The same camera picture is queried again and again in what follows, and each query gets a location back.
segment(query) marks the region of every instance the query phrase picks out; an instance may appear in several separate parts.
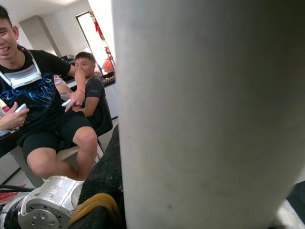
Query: man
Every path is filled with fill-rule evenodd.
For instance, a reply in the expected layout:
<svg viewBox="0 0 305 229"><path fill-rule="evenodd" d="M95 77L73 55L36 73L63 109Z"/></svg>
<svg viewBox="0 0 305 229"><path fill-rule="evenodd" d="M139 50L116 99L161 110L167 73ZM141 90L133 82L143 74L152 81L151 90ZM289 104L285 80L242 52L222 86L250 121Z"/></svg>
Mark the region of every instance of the man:
<svg viewBox="0 0 305 229"><path fill-rule="evenodd" d="M95 63L94 56L88 52L80 52L75 57L75 66L85 74L86 97L84 105L73 108L74 111L83 112L94 129L101 124L103 114L99 103L105 96L104 85L99 77L95 76Z"/></svg>
<svg viewBox="0 0 305 229"><path fill-rule="evenodd" d="M21 49L17 45L19 31L12 26L6 9L0 6L0 71L8 76L20 74L33 65L31 54L41 71L41 79L22 87L13 88L0 77L0 99L11 110L0 119L0 130L22 127L18 145L32 171L42 177L68 176L84 180L91 171L97 154L97 136L81 113L70 108L80 105L85 96L85 78L82 71L44 51ZM70 94L71 104L64 102L54 85L54 74L75 77L77 91ZM15 113L18 105L28 109ZM78 171L56 159L58 143L74 142L79 146Z"/></svg>

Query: ceiling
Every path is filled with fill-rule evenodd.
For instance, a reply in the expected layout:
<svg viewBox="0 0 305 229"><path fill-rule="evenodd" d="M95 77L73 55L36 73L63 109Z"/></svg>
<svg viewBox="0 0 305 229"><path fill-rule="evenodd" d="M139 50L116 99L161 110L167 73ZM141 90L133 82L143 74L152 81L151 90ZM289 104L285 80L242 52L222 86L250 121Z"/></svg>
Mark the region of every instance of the ceiling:
<svg viewBox="0 0 305 229"><path fill-rule="evenodd" d="M80 0L0 0L10 15L13 24L34 15L54 13Z"/></svg>

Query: black fabric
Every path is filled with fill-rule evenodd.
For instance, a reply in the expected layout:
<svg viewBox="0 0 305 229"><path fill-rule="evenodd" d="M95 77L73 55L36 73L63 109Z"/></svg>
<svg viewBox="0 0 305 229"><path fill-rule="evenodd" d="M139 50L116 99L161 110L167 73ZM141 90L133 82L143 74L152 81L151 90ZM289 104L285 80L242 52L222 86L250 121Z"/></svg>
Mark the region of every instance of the black fabric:
<svg viewBox="0 0 305 229"><path fill-rule="evenodd" d="M40 125L31 132L27 132L17 141L22 147L25 161L27 156L35 149L47 147L59 152L65 146L70 147L76 131L84 126L91 126L82 112L72 110L63 113L48 123Z"/></svg>
<svg viewBox="0 0 305 229"><path fill-rule="evenodd" d="M94 166L83 184L79 203L97 193L108 193L117 202L126 228L120 156L119 130L115 127L105 154ZM87 216L72 224L69 229L116 229L103 207L93 209Z"/></svg>
<svg viewBox="0 0 305 229"><path fill-rule="evenodd" d="M305 181L294 186L287 200L303 223L305 223Z"/></svg>
<svg viewBox="0 0 305 229"><path fill-rule="evenodd" d="M33 62L31 55L23 50L25 54L24 66L12 70L0 66L3 73L21 71L30 67ZM42 80L38 80L24 87L12 89L0 78L0 99L9 107L16 101L18 105L26 104L30 109L24 124L26 128L36 128L41 123L52 120L64 112L61 104L64 102L54 83L54 74L67 74L70 71L70 64L45 51L30 50L41 71Z"/></svg>
<svg viewBox="0 0 305 229"><path fill-rule="evenodd" d="M88 117L88 120L94 129L96 129L101 124L101 120L103 119L101 103L102 103L102 98L104 98L105 96L106 96L105 88L99 77L93 77L86 83L85 99L87 99L88 97L99 98L99 103L93 115L91 117Z"/></svg>

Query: black t-shirt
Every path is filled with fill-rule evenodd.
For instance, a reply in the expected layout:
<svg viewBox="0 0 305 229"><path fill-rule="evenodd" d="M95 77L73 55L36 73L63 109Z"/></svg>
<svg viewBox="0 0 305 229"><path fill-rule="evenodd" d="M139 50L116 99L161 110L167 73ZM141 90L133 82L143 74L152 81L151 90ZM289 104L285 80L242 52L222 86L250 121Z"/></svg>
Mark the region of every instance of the black t-shirt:
<svg viewBox="0 0 305 229"><path fill-rule="evenodd" d="M91 117L88 117L89 122L91 123L92 127L95 129L97 128L102 121L103 114L102 114L102 98L106 95L104 84L99 79L99 77L91 78L86 84L86 96L87 97L96 97L99 98L99 103Z"/></svg>
<svg viewBox="0 0 305 229"><path fill-rule="evenodd" d="M26 104L29 108L25 128L45 123L64 113L64 107L61 106L64 101L56 90L53 75L66 75L71 68L67 62L45 51L30 50L30 52L41 71L41 80L13 89L0 78L0 99L9 107L12 107L16 101L18 106ZM30 67L33 64L32 58L27 51L23 50L23 53L25 54L23 67L12 70L0 65L0 71L13 73Z"/></svg>

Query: chair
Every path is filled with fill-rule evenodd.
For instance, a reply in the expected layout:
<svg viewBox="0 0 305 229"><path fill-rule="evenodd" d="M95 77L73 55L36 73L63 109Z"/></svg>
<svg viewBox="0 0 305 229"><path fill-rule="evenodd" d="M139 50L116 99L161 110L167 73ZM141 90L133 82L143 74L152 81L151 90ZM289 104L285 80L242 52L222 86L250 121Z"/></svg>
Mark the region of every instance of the chair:
<svg viewBox="0 0 305 229"><path fill-rule="evenodd" d="M96 128L95 132L97 136L101 136L108 131L112 130L113 124L112 124L112 119L110 115L110 110L109 106L106 100L106 96L102 98L102 103L101 103L101 109L103 113L103 118L101 125ZM63 142L60 143L60 149L61 151L57 153L57 159L58 160L67 160L70 158L72 155L75 155L78 152L78 146L74 145L65 145ZM18 162L20 165L21 169L25 172L27 175L28 179L30 182L35 186L35 187L40 187L43 184L43 179L37 175L35 175L30 167L26 164L25 160L23 159L23 154L21 149L17 148L16 150L11 151L11 154L14 156L15 160ZM101 156L104 154L104 151L102 149L101 142L98 139L98 155L97 158L95 159L95 162L98 162Z"/></svg>

